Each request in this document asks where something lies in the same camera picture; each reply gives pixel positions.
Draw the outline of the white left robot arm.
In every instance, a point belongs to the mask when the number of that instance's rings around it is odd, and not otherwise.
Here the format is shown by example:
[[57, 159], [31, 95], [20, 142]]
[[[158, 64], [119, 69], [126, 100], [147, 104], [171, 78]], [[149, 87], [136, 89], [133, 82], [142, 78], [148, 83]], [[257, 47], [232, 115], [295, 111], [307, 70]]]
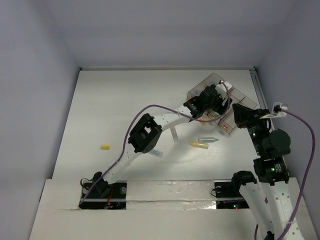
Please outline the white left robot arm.
[[177, 125], [191, 121], [200, 122], [202, 115], [210, 110], [217, 111], [220, 107], [224, 112], [208, 122], [222, 118], [231, 104], [231, 92], [234, 87], [227, 81], [210, 85], [195, 97], [187, 100], [177, 109], [151, 104], [143, 108], [130, 123], [122, 144], [118, 159], [105, 172], [97, 172], [92, 178], [92, 185], [81, 198], [81, 205], [93, 190], [97, 196], [108, 197], [112, 184], [119, 175], [140, 155], [153, 150], [161, 134]]

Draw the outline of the orange tip grey highlighter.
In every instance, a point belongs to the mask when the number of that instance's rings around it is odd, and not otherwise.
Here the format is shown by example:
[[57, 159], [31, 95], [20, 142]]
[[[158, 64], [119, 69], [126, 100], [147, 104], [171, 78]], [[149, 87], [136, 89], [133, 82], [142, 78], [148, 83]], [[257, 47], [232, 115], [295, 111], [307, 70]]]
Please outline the orange tip grey highlighter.
[[171, 128], [170, 128], [170, 132], [171, 132], [173, 141], [174, 141], [175, 143], [177, 143], [177, 142], [179, 141], [179, 137], [178, 137], [176, 128], [175, 128], [174, 126], [171, 127]]

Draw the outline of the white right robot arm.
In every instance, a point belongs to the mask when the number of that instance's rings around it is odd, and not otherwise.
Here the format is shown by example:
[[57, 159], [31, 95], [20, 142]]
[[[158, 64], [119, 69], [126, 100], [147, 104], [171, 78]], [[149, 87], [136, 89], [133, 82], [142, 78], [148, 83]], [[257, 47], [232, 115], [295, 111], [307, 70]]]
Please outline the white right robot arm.
[[273, 114], [268, 109], [232, 106], [234, 122], [246, 129], [257, 154], [254, 172], [233, 174], [230, 190], [242, 196], [256, 220], [256, 233], [263, 240], [302, 240], [289, 191], [290, 174], [283, 157], [291, 152], [290, 136], [271, 129]]

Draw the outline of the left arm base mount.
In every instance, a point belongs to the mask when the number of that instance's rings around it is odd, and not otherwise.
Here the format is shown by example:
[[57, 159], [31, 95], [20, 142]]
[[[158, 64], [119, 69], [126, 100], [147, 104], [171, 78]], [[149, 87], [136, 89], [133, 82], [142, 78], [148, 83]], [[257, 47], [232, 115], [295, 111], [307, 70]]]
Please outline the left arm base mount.
[[96, 172], [92, 179], [82, 178], [79, 208], [82, 210], [125, 210], [127, 206], [127, 182], [120, 181], [108, 184], [103, 178], [91, 186], [102, 175]]

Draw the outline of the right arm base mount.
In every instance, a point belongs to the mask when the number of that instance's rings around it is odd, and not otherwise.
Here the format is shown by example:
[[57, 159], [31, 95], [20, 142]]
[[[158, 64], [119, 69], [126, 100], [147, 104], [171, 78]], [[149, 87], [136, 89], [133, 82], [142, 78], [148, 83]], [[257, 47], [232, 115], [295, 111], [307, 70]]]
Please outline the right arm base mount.
[[238, 171], [233, 174], [231, 180], [223, 180], [214, 183], [210, 191], [215, 198], [218, 210], [249, 209], [249, 205], [240, 194], [240, 187], [247, 183], [256, 183], [256, 179], [250, 171]]

